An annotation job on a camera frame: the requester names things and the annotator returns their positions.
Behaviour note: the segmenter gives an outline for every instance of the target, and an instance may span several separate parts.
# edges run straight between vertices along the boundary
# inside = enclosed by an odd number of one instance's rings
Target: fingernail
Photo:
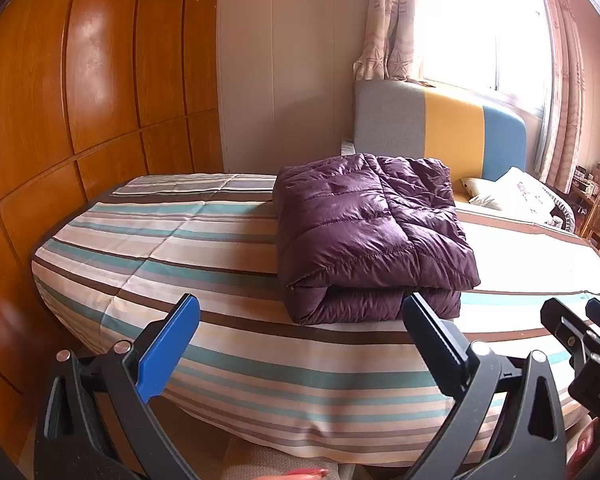
[[[576,451],[573,453],[573,457],[574,458],[580,458],[581,456],[584,455],[585,451],[587,450],[587,441],[586,440],[581,440],[578,443],[578,447],[576,448]]]
[[[328,469],[320,469],[320,468],[300,468],[300,469],[292,469],[291,471],[287,471],[285,476],[288,475],[320,475],[327,476],[329,474]]]

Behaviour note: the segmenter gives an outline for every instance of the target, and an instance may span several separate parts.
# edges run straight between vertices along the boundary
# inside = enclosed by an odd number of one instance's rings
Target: folded purple jacket
[[[299,324],[397,319],[420,291],[445,319],[480,283],[434,158],[365,153],[283,168],[273,189],[278,278]]]

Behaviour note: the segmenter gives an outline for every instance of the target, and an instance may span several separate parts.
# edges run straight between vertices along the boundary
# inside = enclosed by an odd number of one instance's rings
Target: mattress
[[[144,176],[108,192],[32,256],[41,297],[93,352],[133,340],[182,294],[200,326],[163,395],[250,442],[301,457],[409,465],[450,411],[400,321],[298,326],[276,281],[275,177]],[[565,422],[583,408],[567,392],[569,355],[541,327],[559,297],[585,317],[600,297],[600,257],[580,238],[458,205],[482,284],[464,292],[456,324],[501,354],[544,351]],[[479,460],[502,395],[468,456]]]

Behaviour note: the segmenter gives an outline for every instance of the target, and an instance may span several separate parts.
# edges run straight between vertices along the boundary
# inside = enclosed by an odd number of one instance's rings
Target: hand
[[[328,474],[328,469],[302,468],[287,471],[283,475],[259,476],[253,480],[320,480]]]
[[[578,437],[576,451],[567,462],[567,480],[573,480],[576,478],[576,475],[591,457],[591,451],[593,450],[593,434],[597,423],[598,419],[594,418],[589,424],[586,425]]]

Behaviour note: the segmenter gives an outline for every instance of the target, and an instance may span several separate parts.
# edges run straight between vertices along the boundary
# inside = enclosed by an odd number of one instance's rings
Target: headboard
[[[525,169],[525,123],[506,108],[401,81],[357,81],[355,88],[357,152],[439,158],[452,182]]]

